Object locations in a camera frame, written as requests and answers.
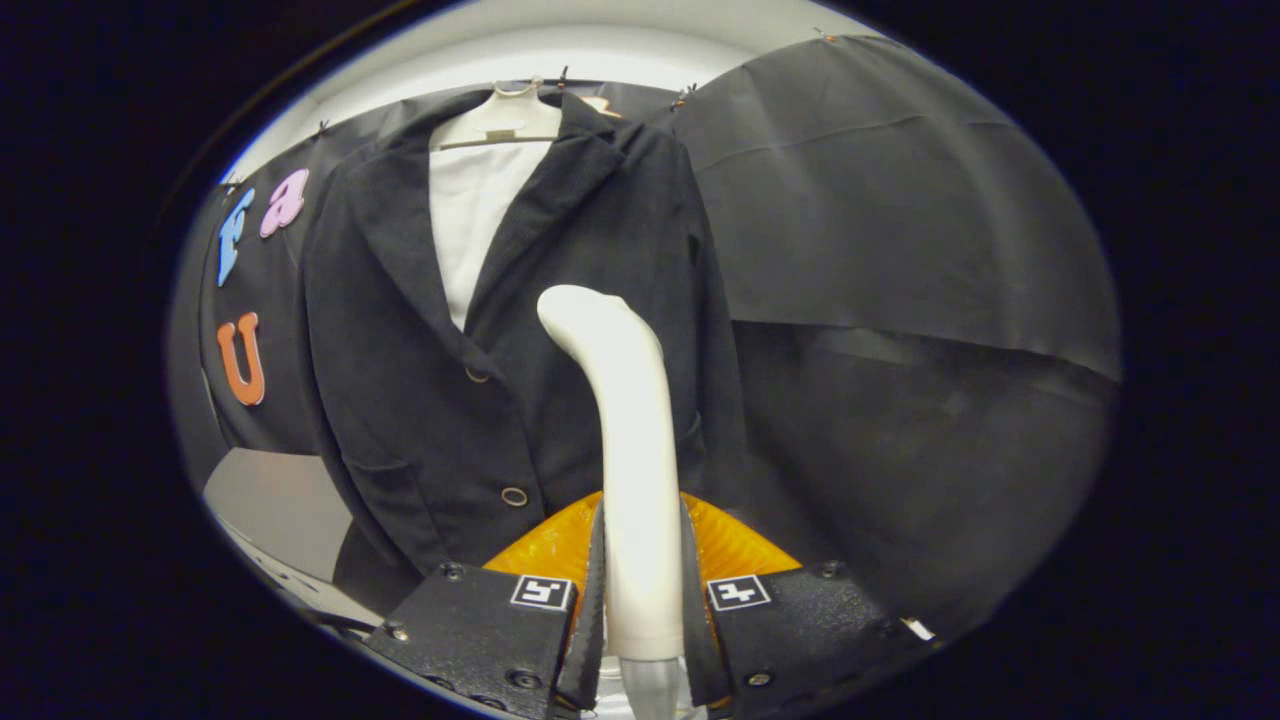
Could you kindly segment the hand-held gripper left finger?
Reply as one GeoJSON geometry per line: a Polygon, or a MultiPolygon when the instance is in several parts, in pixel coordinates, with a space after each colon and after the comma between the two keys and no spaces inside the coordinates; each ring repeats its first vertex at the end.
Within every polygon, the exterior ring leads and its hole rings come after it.
{"type": "Polygon", "coordinates": [[[604,564],[596,492],[485,564],[439,562],[362,646],[428,691],[485,712],[577,719],[596,705],[604,564]]]}

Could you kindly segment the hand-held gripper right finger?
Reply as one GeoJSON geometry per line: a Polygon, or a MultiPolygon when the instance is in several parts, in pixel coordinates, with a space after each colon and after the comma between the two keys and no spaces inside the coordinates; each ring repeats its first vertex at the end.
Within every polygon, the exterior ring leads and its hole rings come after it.
{"type": "Polygon", "coordinates": [[[846,562],[800,562],[705,500],[681,500],[685,660],[708,717],[814,717],[940,646],[846,562]]]}

